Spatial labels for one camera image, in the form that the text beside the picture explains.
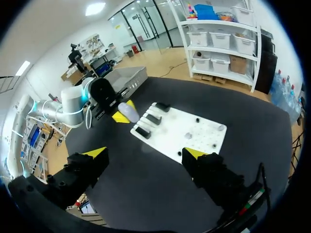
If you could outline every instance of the ceiling light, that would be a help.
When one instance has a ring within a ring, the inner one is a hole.
[[[92,16],[92,15],[98,14],[100,11],[103,10],[105,5],[106,3],[104,2],[98,2],[98,3],[91,4],[86,9],[86,16]]]
[[[25,70],[27,69],[27,67],[30,65],[30,62],[25,61],[21,67],[18,69],[17,73],[15,76],[21,76]]]

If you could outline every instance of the white ceiling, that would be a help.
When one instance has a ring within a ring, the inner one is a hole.
[[[105,2],[102,12],[85,16],[86,8]],[[109,18],[129,0],[32,0],[16,18],[0,45],[0,76],[13,76],[27,60],[33,65],[50,47],[83,26]]]

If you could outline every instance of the white pegboard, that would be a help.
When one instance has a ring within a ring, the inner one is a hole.
[[[184,147],[207,154],[220,152],[227,130],[225,125],[175,108],[170,108],[169,112],[165,113],[154,107],[154,105],[156,103],[149,107],[131,129],[132,135],[180,164],[182,156],[179,156],[178,152],[181,152]],[[146,119],[145,116],[147,114],[157,118],[162,117],[161,124],[157,126]],[[150,131],[151,137],[146,139],[137,133],[135,129],[138,126],[146,131]],[[191,139],[185,137],[187,133],[191,134]]]

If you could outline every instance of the glass wall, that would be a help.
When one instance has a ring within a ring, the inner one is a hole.
[[[133,34],[133,31],[124,19],[121,12],[115,14],[109,21],[115,29],[115,35],[118,38],[122,38],[120,41],[123,43],[123,47],[126,51],[131,50],[132,45],[135,45],[139,49],[139,45]]]
[[[171,46],[153,1],[138,0],[126,6],[122,12],[143,50],[162,52]]]
[[[183,42],[181,40],[181,35],[176,23],[176,20],[174,18],[174,15],[170,9],[169,4],[166,0],[155,0],[155,3],[157,4],[157,7],[159,9],[159,12],[161,13],[161,16],[163,18],[163,21],[167,27],[167,30],[170,34],[172,43],[174,47],[183,47]],[[181,2],[179,0],[173,1],[173,6],[175,7],[175,10],[178,14],[180,21],[185,21],[186,17],[184,15],[184,9],[181,5]],[[183,26],[183,30],[185,33],[189,31],[188,25]],[[188,36],[186,36],[187,44],[190,45],[190,39]]]
[[[174,0],[180,20],[186,20],[179,0]],[[110,23],[126,50],[135,45],[138,50],[160,50],[183,46],[181,35],[166,0],[136,0],[115,14]]]

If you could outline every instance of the white shelf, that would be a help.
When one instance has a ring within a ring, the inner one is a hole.
[[[213,68],[210,68],[208,71],[206,71],[206,70],[198,70],[195,68],[195,66],[193,66],[192,72],[197,73],[197,74],[206,74],[206,75],[216,76],[216,77],[220,77],[220,78],[224,78],[224,79],[230,79],[230,80],[240,82],[240,83],[244,83],[244,84],[247,84],[250,86],[252,86],[253,82],[254,82],[253,79],[249,75],[239,74],[236,72],[232,72],[231,70],[229,70],[228,73],[223,74],[223,73],[214,72]]]
[[[223,20],[188,20],[188,21],[181,21],[181,25],[189,25],[189,24],[218,24],[218,25],[226,25],[232,26],[237,28],[247,29],[253,32],[257,32],[256,27],[248,26],[246,24],[230,22],[230,21],[223,21]]]
[[[215,48],[215,47],[201,47],[201,46],[192,46],[189,45],[187,47],[188,50],[196,50],[196,51],[210,51],[210,52],[219,52],[219,53],[225,53],[225,54],[230,54],[230,55],[234,55],[234,56],[238,56],[238,57],[244,57],[247,58],[249,60],[253,60],[255,62],[258,61],[257,57],[251,56],[251,55],[247,55],[247,54],[243,54],[243,53],[239,53],[236,51],[236,48],[232,48],[231,50],[225,50],[225,49],[220,49],[220,48]]]

